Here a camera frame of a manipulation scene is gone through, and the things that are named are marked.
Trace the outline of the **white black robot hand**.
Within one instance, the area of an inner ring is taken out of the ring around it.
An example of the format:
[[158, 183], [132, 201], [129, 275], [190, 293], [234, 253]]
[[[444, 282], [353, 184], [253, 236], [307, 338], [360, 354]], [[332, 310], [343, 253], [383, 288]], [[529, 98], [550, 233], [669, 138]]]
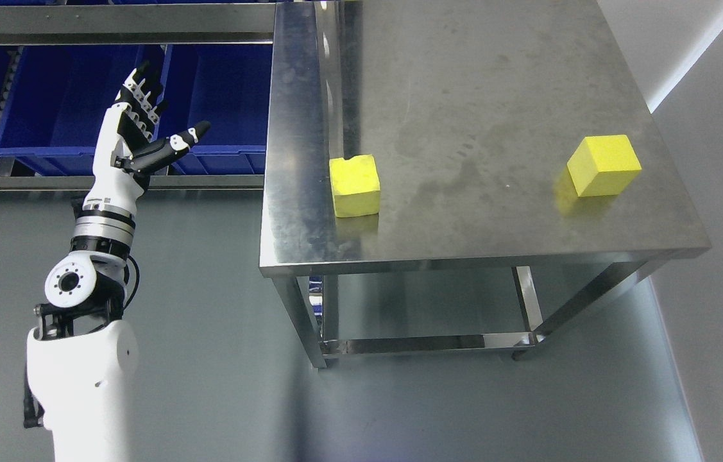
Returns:
[[124, 79], [98, 132], [92, 161], [94, 183], [83, 199], [83, 210], [135, 216], [137, 201], [147, 191], [153, 173], [187, 155], [211, 128], [209, 121], [200, 121], [156, 138], [167, 106], [165, 101], [158, 102], [163, 90], [160, 71], [147, 60]]

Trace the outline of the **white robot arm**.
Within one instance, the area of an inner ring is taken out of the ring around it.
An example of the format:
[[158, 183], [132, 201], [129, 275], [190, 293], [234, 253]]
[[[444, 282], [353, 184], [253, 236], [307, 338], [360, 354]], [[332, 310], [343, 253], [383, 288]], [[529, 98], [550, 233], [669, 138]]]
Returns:
[[26, 340], [24, 421], [53, 436], [56, 461], [132, 461], [130, 397], [139, 348], [123, 316], [140, 272], [135, 200], [87, 197], [70, 251], [44, 281]]

